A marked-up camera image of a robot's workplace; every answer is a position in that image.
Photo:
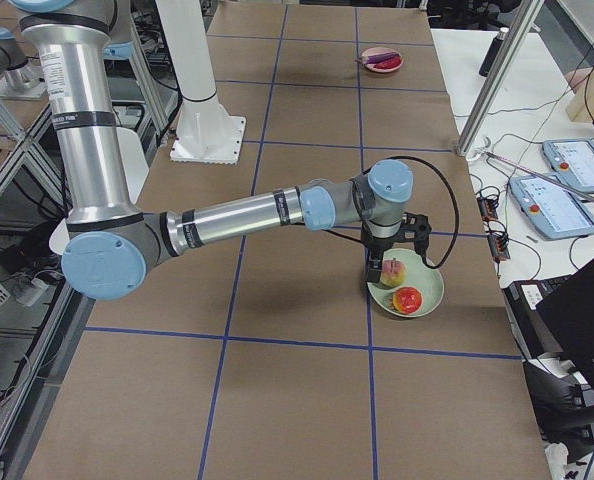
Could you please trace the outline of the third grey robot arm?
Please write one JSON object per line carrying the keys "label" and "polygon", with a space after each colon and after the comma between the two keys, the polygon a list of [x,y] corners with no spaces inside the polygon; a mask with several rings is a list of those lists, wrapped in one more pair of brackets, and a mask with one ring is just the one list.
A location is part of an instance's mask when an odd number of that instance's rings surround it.
{"label": "third grey robot arm", "polygon": [[41,67],[30,61],[8,29],[0,27],[0,98],[39,100],[45,91]]}

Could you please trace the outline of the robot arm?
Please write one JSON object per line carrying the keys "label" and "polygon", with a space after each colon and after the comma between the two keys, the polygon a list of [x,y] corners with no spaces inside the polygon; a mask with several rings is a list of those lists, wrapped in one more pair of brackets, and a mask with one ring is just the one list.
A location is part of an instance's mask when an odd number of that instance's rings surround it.
{"label": "robot arm", "polygon": [[424,251],[428,229],[406,209],[413,174],[398,159],[382,160],[346,181],[316,179],[242,199],[224,188],[210,193],[172,167],[131,197],[103,60],[105,49],[130,26],[129,4],[18,1],[15,9],[48,86],[72,202],[61,267],[77,292],[119,299],[154,268],[189,250],[287,225],[324,231],[360,223],[371,282],[379,280],[383,255],[394,244],[414,242]]}

